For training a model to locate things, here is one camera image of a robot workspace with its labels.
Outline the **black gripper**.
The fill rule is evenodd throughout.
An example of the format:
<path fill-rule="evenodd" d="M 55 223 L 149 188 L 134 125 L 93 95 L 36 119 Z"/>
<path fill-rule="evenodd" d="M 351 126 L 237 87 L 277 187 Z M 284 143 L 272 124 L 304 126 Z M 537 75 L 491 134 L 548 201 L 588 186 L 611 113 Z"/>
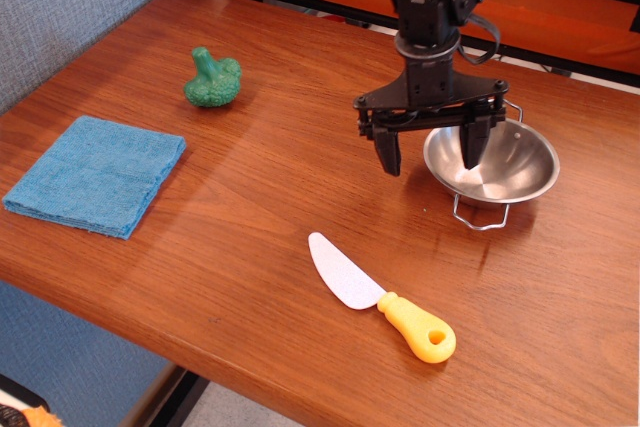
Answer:
<path fill-rule="evenodd" d="M 461 126 L 463 164 L 473 169 L 481 161 L 491 128 L 506 119 L 507 82 L 454 70 L 460 38 L 454 34 L 442 44 L 426 46 L 396 35 L 394 46 L 405 61 L 404 70 L 390 84 L 354 100 L 359 133 L 374 140 L 387 174 L 400 175 L 397 132 Z"/>

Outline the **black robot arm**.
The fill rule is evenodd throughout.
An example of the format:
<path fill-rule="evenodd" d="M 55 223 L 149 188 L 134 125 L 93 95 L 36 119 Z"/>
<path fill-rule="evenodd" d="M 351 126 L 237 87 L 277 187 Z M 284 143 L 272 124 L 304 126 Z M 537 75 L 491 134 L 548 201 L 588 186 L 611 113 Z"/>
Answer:
<path fill-rule="evenodd" d="M 398 15 L 394 45 L 405 67 L 390 84 L 357 97 L 361 135 L 373 141 L 384 171 L 400 173 L 398 135 L 456 126 L 463 165 L 480 163 L 491 131 L 506 118 L 503 80 L 454 69 L 462 50 L 461 27 L 474 23 L 494 38 L 497 28 L 474 14 L 482 0 L 392 0 Z"/>

